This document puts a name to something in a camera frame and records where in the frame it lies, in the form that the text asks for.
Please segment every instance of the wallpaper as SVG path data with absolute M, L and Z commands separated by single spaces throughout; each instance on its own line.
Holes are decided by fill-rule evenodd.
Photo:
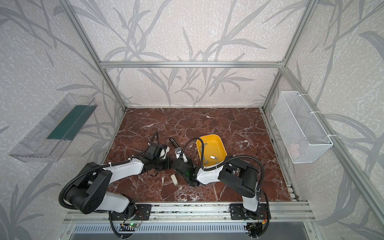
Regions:
M 101 162 L 123 116 L 56 1 L 0 2 L 0 239 L 54 239 L 67 209 L 64 184 Z M 8 155 L 68 93 L 94 96 L 95 112 L 56 163 Z
M 293 91 L 284 77 L 281 78 L 266 106 L 266 115 L 292 177 L 291 180 L 295 184 L 295 193 L 299 195 L 300 200 L 310 203 L 324 239 L 384 239 L 384 229 L 332 149 L 313 163 L 292 163 L 272 117 L 272 110 L 281 91 Z
M 289 69 L 384 197 L 384 1 L 319 5 Z
M 103 61 L 279 61 L 307 0 L 70 0 Z
M 127 106 L 260 106 L 275 68 L 109 69 Z

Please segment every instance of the white eraser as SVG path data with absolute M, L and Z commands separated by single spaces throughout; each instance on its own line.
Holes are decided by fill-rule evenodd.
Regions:
M 172 174 L 170 177 L 172 178 L 173 184 L 174 184 L 175 186 L 177 186 L 177 179 L 176 179 L 176 176 L 175 176 L 174 174 Z

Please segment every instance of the transparent container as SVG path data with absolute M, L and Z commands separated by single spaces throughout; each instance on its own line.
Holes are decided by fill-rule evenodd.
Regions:
M 281 92 L 272 116 L 293 163 L 314 162 L 333 146 L 316 115 L 297 91 Z
M 57 162 L 97 105 L 68 94 L 9 153 L 23 162 Z

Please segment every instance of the yellow plastic bin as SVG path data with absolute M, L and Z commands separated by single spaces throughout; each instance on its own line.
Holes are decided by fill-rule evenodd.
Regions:
M 204 142 L 204 156 L 202 160 L 204 167 L 210 167 L 224 161 L 227 156 L 227 152 L 225 151 L 224 144 L 218 135 L 210 134 L 200 138 Z M 201 142 L 197 140 L 196 145 L 201 160 Z

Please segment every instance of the black mounting plate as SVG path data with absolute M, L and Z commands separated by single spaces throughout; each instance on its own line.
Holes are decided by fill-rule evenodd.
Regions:
M 151 204 L 136 204 L 136 207 L 137 207 L 137 211 L 141 212 L 142 215 L 140 213 L 137 213 L 135 215 L 135 217 L 132 218 L 131 220 L 141 221 L 141 218 L 143 217 L 143 219 L 142 219 L 143 221 L 148 221 L 149 215 L 151 214 L 152 205 Z M 119 213 L 119 212 L 113 212 L 111 214 L 111 217 L 112 217 L 112 221 L 124 221 L 125 215 L 122 213 Z
M 246 216 L 246 213 L 243 211 L 243 204 L 230 204 L 229 211 L 231 213 L 232 220 L 249 220 L 249 217 Z M 267 212 L 266 204 L 259 203 L 256 215 L 259 217 L 259 220 L 265 219 L 265 213 Z

